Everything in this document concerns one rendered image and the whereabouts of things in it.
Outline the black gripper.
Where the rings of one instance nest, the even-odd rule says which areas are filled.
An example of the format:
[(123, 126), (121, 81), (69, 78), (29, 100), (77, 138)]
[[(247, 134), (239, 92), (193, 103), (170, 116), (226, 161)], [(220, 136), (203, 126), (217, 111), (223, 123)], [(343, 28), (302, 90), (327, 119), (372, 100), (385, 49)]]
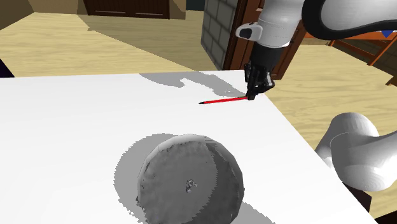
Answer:
[(282, 53), (283, 48), (269, 48), (258, 43), (253, 45), (249, 61), (244, 65), (246, 97), (249, 101), (275, 87), (271, 74)]

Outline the red pen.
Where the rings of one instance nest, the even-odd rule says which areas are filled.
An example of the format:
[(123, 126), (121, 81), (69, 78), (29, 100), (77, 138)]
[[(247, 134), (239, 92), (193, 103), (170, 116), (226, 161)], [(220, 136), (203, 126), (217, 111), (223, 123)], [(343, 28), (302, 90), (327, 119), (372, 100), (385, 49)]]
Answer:
[(214, 104), (214, 103), (219, 103), (219, 102), (232, 102), (232, 101), (241, 101), (241, 100), (246, 100), (247, 97), (233, 97), (233, 98), (227, 98), (227, 99), (217, 99), (217, 100), (211, 100), (211, 101), (203, 101), (200, 102), (199, 104)]

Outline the grey bowl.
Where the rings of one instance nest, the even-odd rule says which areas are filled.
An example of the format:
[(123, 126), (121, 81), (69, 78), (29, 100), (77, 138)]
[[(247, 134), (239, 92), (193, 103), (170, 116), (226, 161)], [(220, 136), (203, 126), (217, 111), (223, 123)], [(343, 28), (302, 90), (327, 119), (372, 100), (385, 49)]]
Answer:
[(242, 171), (221, 143), (184, 134), (145, 158), (136, 201), (147, 224), (232, 224), (244, 190)]

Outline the orange wooden chair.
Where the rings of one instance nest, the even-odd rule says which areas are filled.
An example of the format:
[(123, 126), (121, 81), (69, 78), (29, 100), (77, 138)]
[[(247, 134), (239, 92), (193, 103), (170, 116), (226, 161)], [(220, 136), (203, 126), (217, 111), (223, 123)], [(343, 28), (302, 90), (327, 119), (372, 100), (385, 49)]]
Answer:
[(326, 45), (343, 51), (369, 66), (374, 66), (392, 76), (386, 85), (397, 87), (397, 31), (387, 38), (381, 32), (364, 34), (358, 38), (339, 41), (316, 39), (308, 33), (303, 45)]

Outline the dark wooden cabinet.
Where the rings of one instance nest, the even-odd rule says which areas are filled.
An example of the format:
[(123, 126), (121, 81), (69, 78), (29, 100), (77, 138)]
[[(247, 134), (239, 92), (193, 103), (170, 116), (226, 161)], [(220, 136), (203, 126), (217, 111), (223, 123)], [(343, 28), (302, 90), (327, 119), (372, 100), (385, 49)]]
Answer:
[(88, 15), (170, 19), (170, 0), (83, 0)]

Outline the dark robot stand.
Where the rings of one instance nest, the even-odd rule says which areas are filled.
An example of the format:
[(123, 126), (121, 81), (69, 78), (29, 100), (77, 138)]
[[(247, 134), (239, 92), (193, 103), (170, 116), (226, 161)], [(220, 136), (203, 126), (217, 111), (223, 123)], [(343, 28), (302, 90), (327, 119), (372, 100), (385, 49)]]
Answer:
[[(344, 184), (344, 186), (350, 191), (350, 193), (357, 199), (357, 201), (366, 209), (370, 211), (370, 205), (372, 197), (362, 190), (355, 189), (353, 187)], [(391, 213), (385, 214), (375, 219), (378, 224), (397, 224), (397, 210)]]

